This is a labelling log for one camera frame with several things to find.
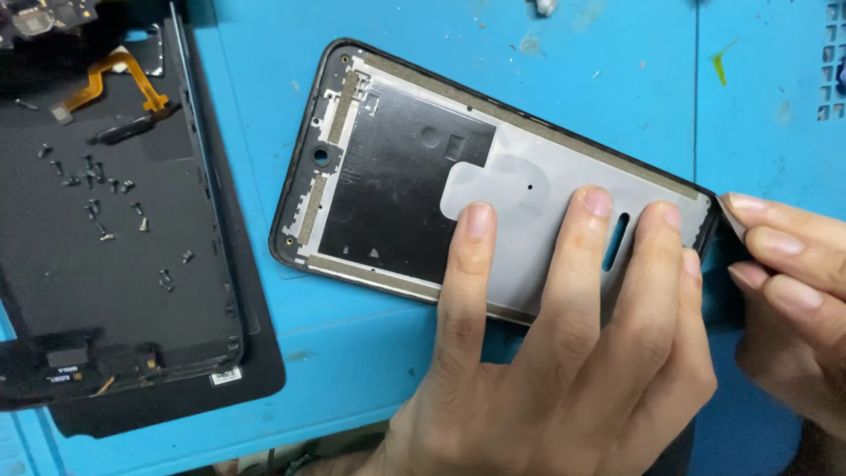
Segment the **finger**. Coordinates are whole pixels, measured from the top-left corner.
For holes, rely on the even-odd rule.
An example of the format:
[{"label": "finger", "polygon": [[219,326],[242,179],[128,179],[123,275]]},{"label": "finger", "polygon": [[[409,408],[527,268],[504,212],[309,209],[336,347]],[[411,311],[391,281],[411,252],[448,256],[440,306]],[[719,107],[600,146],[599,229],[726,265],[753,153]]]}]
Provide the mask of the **finger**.
[{"label": "finger", "polygon": [[437,304],[435,353],[430,373],[455,388],[479,365],[487,314],[487,281],[493,261],[497,215],[483,202],[464,209],[449,247]]},{"label": "finger", "polygon": [[618,431],[667,361],[682,268],[679,225],[678,209],[665,202],[651,204],[640,218],[617,307],[574,393],[574,413],[587,434]]},{"label": "finger", "polygon": [[599,338],[602,251],[611,208],[611,195],[593,185],[578,189],[570,199],[541,312],[509,371],[509,387],[518,394],[516,408],[546,416]]},{"label": "finger", "polygon": [[790,207],[779,202],[729,192],[723,196],[732,215],[747,230],[768,226],[803,238],[819,240],[823,245],[842,248],[846,243],[846,223]]},{"label": "finger", "polygon": [[[673,349],[646,393],[632,411],[613,453],[602,460],[609,466],[597,473],[641,474],[713,396],[717,376],[702,320],[702,275],[693,250],[684,250],[679,275],[678,319]],[[624,462],[632,466],[620,467]]]},{"label": "finger", "polygon": [[830,247],[783,231],[759,226],[746,234],[758,261],[808,285],[846,299],[846,248]]},{"label": "finger", "polygon": [[846,361],[846,304],[783,274],[764,284],[764,296],[823,358]]}]

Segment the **hand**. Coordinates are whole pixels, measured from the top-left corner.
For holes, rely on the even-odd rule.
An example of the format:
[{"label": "hand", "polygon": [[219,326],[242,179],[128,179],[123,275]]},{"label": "hand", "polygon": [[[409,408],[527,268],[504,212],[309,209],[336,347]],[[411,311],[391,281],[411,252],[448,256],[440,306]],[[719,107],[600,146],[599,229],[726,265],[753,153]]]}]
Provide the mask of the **hand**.
[{"label": "hand", "polygon": [[611,323],[600,277],[611,197],[573,195],[540,315],[510,365],[480,363],[496,214],[461,214],[450,248],[431,368],[391,420],[364,475],[641,474],[716,389],[696,253],[678,209],[653,203]]},{"label": "hand", "polygon": [[738,365],[846,441],[846,223],[730,193],[758,263],[729,267],[746,300]]}]

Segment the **label sticker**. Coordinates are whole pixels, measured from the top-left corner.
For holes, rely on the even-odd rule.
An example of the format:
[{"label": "label sticker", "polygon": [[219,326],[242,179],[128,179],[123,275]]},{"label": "label sticker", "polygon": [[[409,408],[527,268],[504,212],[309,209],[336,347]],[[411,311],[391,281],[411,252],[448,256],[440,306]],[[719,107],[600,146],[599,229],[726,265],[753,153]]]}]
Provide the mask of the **label sticker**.
[{"label": "label sticker", "polygon": [[232,369],[227,370],[226,372],[209,375],[211,383],[215,386],[228,384],[229,382],[234,382],[235,380],[241,380],[241,377],[243,377],[243,375],[241,374],[241,367],[239,365],[232,367]]}]

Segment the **blue work mat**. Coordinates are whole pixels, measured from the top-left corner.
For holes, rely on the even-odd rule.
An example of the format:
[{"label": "blue work mat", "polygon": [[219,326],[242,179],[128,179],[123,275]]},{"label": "blue work mat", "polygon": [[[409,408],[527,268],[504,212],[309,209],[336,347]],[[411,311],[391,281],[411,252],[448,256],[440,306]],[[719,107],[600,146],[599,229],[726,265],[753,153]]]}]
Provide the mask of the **blue work mat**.
[{"label": "blue work mat", "polygon": [[[176,473],[390,418],[412,394],[434,307],[293,271],[267,247],[331,40],[368,42],[714,191],[846,219],[846,120],[827,72],[846,53],[846,12],[830,4],[573,0],[540,20],[523,0],[190,2],[288,383],[103,440],[65,439],[44,410],[0,415],[0,474]],[[799,419],[734,366],[738,338],[711,336],[720,387],[698,418],[692,475],[775,474],[797,446]],[[486,356],[518,345],[489,326]]]}]

